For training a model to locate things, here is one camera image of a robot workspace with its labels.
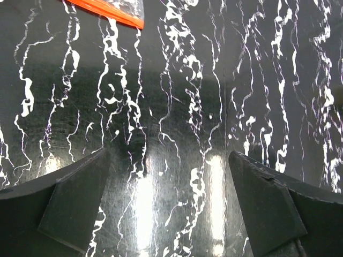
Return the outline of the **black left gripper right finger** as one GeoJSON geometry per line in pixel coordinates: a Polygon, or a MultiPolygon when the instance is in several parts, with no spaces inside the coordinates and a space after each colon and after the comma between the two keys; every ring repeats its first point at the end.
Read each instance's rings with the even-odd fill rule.
{"type": "Polygon", "coordinates": [[[342,195],[232,151],[230,171],[254,256],[342,256],[342,195]]]}

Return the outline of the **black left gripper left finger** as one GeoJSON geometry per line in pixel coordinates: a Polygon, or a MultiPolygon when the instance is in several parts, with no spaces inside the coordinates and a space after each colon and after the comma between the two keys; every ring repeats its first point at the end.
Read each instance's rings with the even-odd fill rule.
{"type": "Polygon", "coordinates": [[[109,168],[102,148],[1,190],[1,256],[85,256],[109,168]]]}

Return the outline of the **clear orange-zip bag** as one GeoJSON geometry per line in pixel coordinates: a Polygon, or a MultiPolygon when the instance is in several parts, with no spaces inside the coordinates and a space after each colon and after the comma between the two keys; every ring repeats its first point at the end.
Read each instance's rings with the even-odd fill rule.
{"type": "Polygon", "coordinates": [[[145,25],[142,0],[69,0],[69,2],[94,14],[114,19],[131,27],[143,29],[145,25]]]}

